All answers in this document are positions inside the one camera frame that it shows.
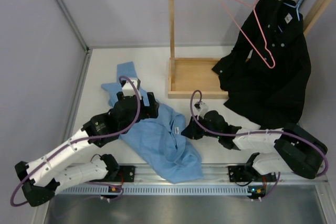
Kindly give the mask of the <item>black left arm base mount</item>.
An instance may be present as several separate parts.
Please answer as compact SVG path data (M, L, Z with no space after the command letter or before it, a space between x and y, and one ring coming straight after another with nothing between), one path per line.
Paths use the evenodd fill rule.
M119 171L116 173L116 176L111 178L103 178L103 179L96 179L91 180L91 182L98 182L98 183L132 183L134 182L135 178L135 166L132 165L121 165Z

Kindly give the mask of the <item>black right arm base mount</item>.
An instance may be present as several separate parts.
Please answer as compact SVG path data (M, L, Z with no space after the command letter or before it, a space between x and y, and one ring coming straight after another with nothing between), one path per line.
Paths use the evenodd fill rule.
M228 166L229 181L238 184L249 184L252 182L275 182L276 175L268 173L266 175L259 174L254 168L245 165Z

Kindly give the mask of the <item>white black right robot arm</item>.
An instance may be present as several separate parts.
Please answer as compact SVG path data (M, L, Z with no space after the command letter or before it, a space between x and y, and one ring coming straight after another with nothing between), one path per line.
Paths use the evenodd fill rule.
M321 141L296 124L290 123L274 130L250 131L228 124L214 110L192 116L182 135L194 140L214 137L228 150L251 151L244 164L244 175L249 180L289 172L314 179L328 152Z

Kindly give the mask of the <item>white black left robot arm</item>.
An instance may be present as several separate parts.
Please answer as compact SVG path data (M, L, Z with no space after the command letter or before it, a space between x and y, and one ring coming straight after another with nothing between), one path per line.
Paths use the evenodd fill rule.
M26 203L32 207L50 201L63 190L86 182L111 182L117 179L120 166L111 154L76 165L75 162L128 133L140 120L156 119L159 103L148 92L148 105L141 95L117 94L117 102L106 113L93 116L72 137L60 146L32 161L15 165Z

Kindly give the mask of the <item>light blue button shirt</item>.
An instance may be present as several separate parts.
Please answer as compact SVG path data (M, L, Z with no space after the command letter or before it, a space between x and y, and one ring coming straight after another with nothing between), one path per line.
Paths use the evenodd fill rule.
M160 103L156 119L141 120L119 138L151 167L202 166L197 149L181 135L185 127L184 115Z

